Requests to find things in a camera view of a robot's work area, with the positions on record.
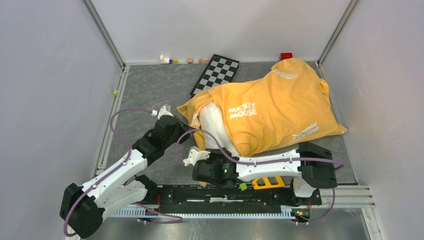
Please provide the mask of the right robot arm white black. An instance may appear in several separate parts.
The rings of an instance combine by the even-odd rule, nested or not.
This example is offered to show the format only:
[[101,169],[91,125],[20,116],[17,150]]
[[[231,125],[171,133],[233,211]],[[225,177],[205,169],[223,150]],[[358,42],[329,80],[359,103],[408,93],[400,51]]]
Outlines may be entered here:
[[301,142],[283,153],[256,157],[192,147],[183,164],[193,166],[193,180],[223,188],[260,178],[292,177],[288,196],[295,204],[302,204],[316,189],[338,186],[332,152],[311,142]]

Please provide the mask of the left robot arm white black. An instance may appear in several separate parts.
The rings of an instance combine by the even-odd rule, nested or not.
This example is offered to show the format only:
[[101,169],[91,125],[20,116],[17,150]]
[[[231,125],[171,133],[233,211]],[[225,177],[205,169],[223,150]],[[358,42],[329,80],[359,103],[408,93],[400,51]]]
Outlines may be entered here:
[[115,212],[133,203],[153,203],[157,190],[135,179],[123,184],[133,175],[145,170],[160,159],[174,143],[183,143],[190,137],[191,127],[176,116],[163,115],[111,167],[93,179],[77,185],[68,185],[59,211],[64,220],[63,233],[85,239],[93,235],[102,223]]

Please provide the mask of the white pillow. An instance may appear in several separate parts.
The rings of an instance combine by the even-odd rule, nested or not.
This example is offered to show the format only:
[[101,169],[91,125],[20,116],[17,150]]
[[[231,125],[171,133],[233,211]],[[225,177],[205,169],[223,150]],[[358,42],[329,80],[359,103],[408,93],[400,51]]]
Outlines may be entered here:
[[208,103],[200,110],[198,120],[201,129],[209,132],[232,157],[240,156],[226,131],[222,111],[214,102]]

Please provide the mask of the blue yellow pillowcase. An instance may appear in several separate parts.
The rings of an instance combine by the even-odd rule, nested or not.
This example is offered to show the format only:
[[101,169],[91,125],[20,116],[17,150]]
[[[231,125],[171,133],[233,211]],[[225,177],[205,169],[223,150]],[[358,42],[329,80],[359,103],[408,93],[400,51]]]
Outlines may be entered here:
[[198,120],[200,110],[211,102],[221,109],[226,132],[240,157],[347,131],[333,114],[328,83],[297,58],[274,64],[260,79],[215,86],[178,106],[196,129],[193,136],[201,150],[221,147]]

